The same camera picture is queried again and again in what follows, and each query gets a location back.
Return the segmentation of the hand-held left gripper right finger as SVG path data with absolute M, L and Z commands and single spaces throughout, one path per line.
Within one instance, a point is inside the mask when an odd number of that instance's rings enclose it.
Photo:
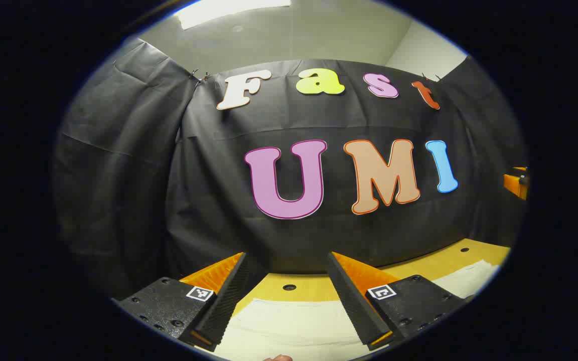
M 467 304 L 419 274 L 400 279 L 337 252 L 327 255 L 327 272 L 369 351 L 403 343 Z

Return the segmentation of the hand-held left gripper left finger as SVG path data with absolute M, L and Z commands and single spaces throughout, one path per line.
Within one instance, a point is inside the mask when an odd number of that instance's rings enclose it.
M 215 351 L 248 278 L 247 254 L 239 252 L 182 279 L 161 277 L 117 304 L 159 333 Z

